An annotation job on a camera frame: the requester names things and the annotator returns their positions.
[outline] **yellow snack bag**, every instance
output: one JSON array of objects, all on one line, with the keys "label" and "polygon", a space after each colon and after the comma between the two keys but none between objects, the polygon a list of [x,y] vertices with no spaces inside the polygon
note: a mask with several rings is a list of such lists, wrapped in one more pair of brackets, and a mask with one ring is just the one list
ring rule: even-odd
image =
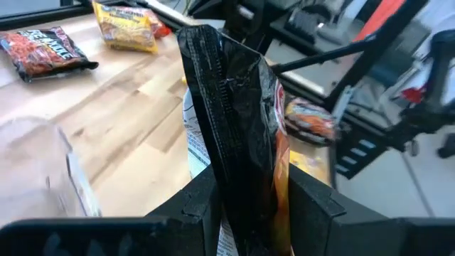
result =
[{"label": "yellow snack bag", "polygon": [[105,43],[117,49],[158,52],[147,10],[92,2]]}]

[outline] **snack bag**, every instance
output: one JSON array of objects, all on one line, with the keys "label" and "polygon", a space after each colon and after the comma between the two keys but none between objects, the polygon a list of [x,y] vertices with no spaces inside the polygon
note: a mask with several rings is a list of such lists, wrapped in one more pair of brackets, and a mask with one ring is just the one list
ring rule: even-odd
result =
[{"label": "snack bag", "polygon": [[95,69],[61,27],[17,32],[0,32],[0,46],[8,53],[25,82],[34,78],[64,76]]},{"label": "snack bag", "polygon": [[154,30],[150,10],[142,8],[104,6],[92,2],[105,43],[116,49],[141,50],[156,53]]},{"label": "snack bag", "polygon": [[289,132],[305,142],[327,146],[335,141],[335,119],[327,110],[307,100],[291,97],[285,119]]},{"label": "snack bag", "polygon": [[198,125],[239,255],[290,255],[284,91],[265,59],[208,25],[178,32]]}]

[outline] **clear plastic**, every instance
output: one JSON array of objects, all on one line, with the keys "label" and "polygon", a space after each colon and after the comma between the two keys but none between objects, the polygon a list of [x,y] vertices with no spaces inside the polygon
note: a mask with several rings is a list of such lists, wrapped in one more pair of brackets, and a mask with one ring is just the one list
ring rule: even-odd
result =
[{"label": "clear plastic", "polygon": [[27,218],[100,214],[88,207],[92,191],[84,175],[72,173],[71,154],[65,135],[44,119],[0,126],[0,227]]}]

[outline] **black metal rod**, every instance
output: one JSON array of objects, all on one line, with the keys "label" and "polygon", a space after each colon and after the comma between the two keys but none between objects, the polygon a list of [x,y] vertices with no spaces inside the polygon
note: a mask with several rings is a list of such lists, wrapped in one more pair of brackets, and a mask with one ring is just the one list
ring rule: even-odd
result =
[{"label": "black metal rod", "polygon": [[335,50],[331,50],[326,53],[318,54],[315,56],[310,56],[307,58],[302,58],[300,60],[291,61],[285,64],[275,64],[272,65],[271,68],[275,72],[275,74],[284,73],[287,71],[295,70],[297,68],[304,68],[309,65],[313,64],[323,64],[327,60],[333,60],[335,58],[340,58],[346,55],[350,55],[353,53],[359,53],[361,51],[366,50],[372,44],[374,44],[374,38],[367,38],[363,41],[358,41],[355,43],[350,44],[349,46],[345,46],[342,48],[338,48]]},{"label": "black metal rod", "polygon": [[375,34],[376,40],[374,40],[374,44],[363,52],[327,97],[324,105],[326,110],[331,112],[344,88],[348,85],[356,85],[370,71],[390,44],[427,2],[428,0],[406,0],[397,12],[389,17]]}]

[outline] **wooden tabletop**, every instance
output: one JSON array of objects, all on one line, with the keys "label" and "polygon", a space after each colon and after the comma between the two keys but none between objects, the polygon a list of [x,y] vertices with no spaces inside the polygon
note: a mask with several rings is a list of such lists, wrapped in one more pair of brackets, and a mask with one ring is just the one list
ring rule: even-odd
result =
[{"label": "wooden tabletop", "polygon": [[27,84],[2,54],[0,122],[37,116],[56,123],[72,144],[103,215],[145,215],[190,181],[182,122],[186,85],[176,39],[158,40],[159,54],[152,55],[106,47],[93,15],[33,28],[52,26],[62,26],[100,66]]}]

